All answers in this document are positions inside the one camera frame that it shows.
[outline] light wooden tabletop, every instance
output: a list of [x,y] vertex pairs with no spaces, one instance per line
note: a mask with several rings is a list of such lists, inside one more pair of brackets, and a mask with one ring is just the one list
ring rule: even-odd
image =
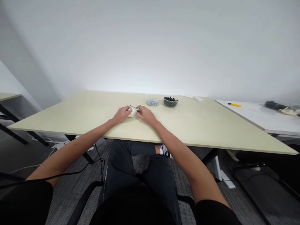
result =
[[16,98],[22,96],[21,94],[11,94],[11,93],[0,93],[0,102],[7,100],[7,99],[11,99],[11,98]]
[[[267,133],[300,136],[300,117],[269,109],[261,103],[217,101]],[[234,103],[242,107],[228,105]]]
[[[207,97],[199,102],[176,97],[174,108],[147,106],[145,94],[85,91],[8,128],[82,135],[111,119],[118,108],[144,105],[183,143],[189,146],[267,153],[298,154],[261,129]],[[104,135],[105,138],[160,143],[155,131],[136,115]]]

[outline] white wall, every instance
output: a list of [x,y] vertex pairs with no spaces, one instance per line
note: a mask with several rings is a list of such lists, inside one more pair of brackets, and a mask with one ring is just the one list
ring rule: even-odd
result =
[[4,0],[47,79],[81,89],[298,102],[298,0]]
[[46,109],[61,102],[45,72],[9,21],[0,1],[0,61],[34,100]]
[[19,119],[31,116],[42,108],[11,74],[11,72],[0,61],[0,92],[22,94],[22,97],[17,97],[7,101],[2,101],[1,104],[11,111]]

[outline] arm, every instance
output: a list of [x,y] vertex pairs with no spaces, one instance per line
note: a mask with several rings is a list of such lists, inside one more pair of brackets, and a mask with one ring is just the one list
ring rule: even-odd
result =
[[195,203],[208,199],[228,206],[213,176],[202,161],[169,132],[149,109],[144,106],[137,106],[137,108],[140,108],[140,112],[137,113],[138,117],[155,130],[174,160],[183,170],[191,185]]
[[[46,159],[27,178],[27,180],[42,179],[64,173],[65,170],[68,169],[68,167],[80,156],[82,156],[91,146],[93,146],[93,144],[99,138],[101,138],[118,123],[124,122],[126,117],[132,112],[131,108],[128,110],[128,112],[126,112],[128,108],[130,107],[125,106],[119,108],[112,119],[63,146],[48,159]],[[47,181],[51,183],[53,187],[55,187],[59,179],[60,177],[57,177]]]

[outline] bowl of black beads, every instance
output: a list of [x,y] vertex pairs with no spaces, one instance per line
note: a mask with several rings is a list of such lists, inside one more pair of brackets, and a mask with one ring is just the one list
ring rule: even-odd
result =
[[175,98],[172,98],[171,96],[170,97],[164,97],[163,98],[163,103],[167,107],[175,107],[178,104],[178,100],[176,100]]

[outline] black sleeve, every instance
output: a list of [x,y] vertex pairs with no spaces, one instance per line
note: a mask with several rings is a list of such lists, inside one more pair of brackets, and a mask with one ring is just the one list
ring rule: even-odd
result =
[[10,224],[45,224],[52,195],[46,181],[18,185],[0,200],[1,218]]
[[197,224],[242,225],[230,208],[213,200],[199,201],[196,205],[196,215]]

